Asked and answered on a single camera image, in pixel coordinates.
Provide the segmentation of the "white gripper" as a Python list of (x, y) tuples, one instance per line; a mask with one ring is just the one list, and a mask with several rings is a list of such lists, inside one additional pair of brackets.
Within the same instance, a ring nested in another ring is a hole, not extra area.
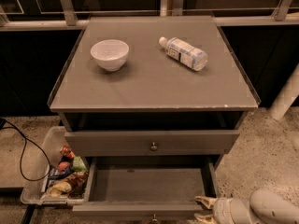
[(194, 217), (203, 224), (235, 224), (232, 218), (232, 199), (195, 196), (194, 200), (203, 204), (207, 209), (213, 208), (212, 214), (195, 213)]

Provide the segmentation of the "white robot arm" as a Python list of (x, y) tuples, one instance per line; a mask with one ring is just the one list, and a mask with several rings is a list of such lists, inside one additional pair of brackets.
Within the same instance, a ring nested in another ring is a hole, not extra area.
[(299, 208), (267, 189), (254, 190), (247, 199), (196, 196), (210, 214), (195, 213), (204, 224), (299, 224)]

